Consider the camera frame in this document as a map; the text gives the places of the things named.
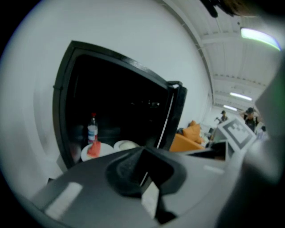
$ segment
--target gray surface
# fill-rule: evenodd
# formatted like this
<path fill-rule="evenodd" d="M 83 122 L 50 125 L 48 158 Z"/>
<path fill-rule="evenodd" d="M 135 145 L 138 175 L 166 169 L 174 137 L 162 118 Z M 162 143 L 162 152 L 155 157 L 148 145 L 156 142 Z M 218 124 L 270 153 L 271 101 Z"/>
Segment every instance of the gray surface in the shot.
<path fill-rule="evenodd" d="M 220 212 L 234 189 L 244 155 L 245 152 L 234 153 L 225 168 L 225 173 L 217 179 L 209 193 L 183 216 L 170 221 L 164 227 L 215 227 Z"/>
<path fill-rule="evenodd" d="M 150 218 L 140 199 L 120 196 L 107 183 L 107 164 L 123 154 L 125 152 L 121 151 L 76 165 L 42 189 L 33 198 L 33 203 L 44 210 L 68 182 L 76 182 L 83 185 L 83 189 L 60 222 L 79 228 L 156 226 L 156 220 Z"/>
<path fill-rule="evenodd" d="M 125 153 L 121 151 L 76 165 L 40 191 L 33 203 L 44 211 L 68 182 L 76 182 L 83 185 L 83 189 L 60 222 L 81 228 L 157 226 L 157 221 L 150 218 L 140 199 L 117 194 L 105 178 L 108 163 Z M 220 174 L 205 170 L 204 166 L 222 167 L 224 162 L 170 152 L 164 154 L 183 164 L 187 170 L 187 179 L 180 190 L 163 197 L 166 209 L 180 216 L 200 202 L 220 177 Z"/>

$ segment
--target red object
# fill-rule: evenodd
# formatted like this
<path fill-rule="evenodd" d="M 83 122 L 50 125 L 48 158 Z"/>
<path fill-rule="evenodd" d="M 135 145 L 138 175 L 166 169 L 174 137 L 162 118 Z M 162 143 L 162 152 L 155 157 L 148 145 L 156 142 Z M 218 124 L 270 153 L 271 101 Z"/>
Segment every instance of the red object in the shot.
<path fill-rule="evenodd" d="M 100 148 L 101 148 L 101 142 L 95 141 L 93 145 L 89 148 L 87 155 L 92 158 L 97 158 L 100 155 Z"/>

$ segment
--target white plate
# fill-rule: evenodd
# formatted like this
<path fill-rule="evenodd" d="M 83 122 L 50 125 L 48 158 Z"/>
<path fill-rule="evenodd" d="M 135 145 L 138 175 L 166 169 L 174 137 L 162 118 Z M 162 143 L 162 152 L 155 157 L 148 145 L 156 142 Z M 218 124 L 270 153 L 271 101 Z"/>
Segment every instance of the white plate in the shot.
<path fill-rule="evenodd" d="M 91 146 L 92 146 L 92 144 L 89 144 L 86 147 L 84 147 L 83 150 L 81 151 L 81 159 L 83 162 L 90 160 L 90 159 L 95 159 L 95 158 L 92 158 L 92 157 L 87 155 L 87 152 Z M 115 153 L 115 152 L 116 151 L 110 145 L 108 145 L 106 143 L 101 143 L 99 157 L 110 155 L 110 154 Z"/>
<path fill-rule="evenodd" d="M 116 152 L 121 151 L 120 145 L 121 145 L 122 143 L 126 143 L 126 142 L 134 143 L 137 147 L 139 147 L 139 145 L 136 144 L 136 143 L 133 142 L 133 141 L 130 141 L 130 140 L 122 140 L 122 141 L 118 141 L 118 142 L 115 143 L 115 145 L 114 145 L 114 150 L 115 150 Z"/>

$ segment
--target white wall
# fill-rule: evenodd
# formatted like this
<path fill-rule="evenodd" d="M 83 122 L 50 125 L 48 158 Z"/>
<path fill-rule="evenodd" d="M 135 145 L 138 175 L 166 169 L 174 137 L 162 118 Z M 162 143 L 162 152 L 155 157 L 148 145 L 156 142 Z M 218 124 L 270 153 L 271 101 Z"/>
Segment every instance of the white wall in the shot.
<path fill-rule="evenodd" d="M 53 129 L 55 77 L 70 42 L 126 55 L 188 89 L 179 126 L 203 117 L 209 82 L 179 22 L 152 0 L 42 1 L 10 40 L 0 65 L 0 151 L 13 189 L 30 198 L 65 167 Z"/>
<path fill-rule="evenodd" d="M 222 109 L 222 108 L 219 108 L 219 107 L 216 107 L 216 106 L 213 106 L 211 108 L 211 110 L 209 111 L 209 113 L 207 114 L 206 118 L 205 118 L 205 121 L 203 122 L 204 124 L 206 125 L 209 125 L 211 126 L 212 128 L 216 128 L 219 121 L 218 120 L 215 120 L 216 117 L 218 117 L 219 119 L 222 117 L 222 114 L 221 112 L 225 110 L 226 111 L 226 115 L 229 119 L 232 119 L 232 118 L 241 118 L 242 117 L 239 115 L 238 112 L 232 112 L 230 110 L 227 110 L 227 109 Z"/>

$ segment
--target black door frame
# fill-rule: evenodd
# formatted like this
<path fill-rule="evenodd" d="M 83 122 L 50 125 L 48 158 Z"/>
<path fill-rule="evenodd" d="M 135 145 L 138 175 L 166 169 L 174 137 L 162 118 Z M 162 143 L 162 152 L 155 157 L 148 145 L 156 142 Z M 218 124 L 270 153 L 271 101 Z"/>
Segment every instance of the black door frame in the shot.
<path fill-rule="evenodd" d="M 68 169 L 74 166 L 75 163 L 68 147 L 69 138 L 65 122 L 65 106 L 71 73 L 76 59 L 81 55 L 89 55 L 115 63 L 168 89 L 167 82 L 163 78 L 133 59 L 97 45 L 71 41 L 62 58 L 53 86 L 53 127 L 62 159 Z"/>

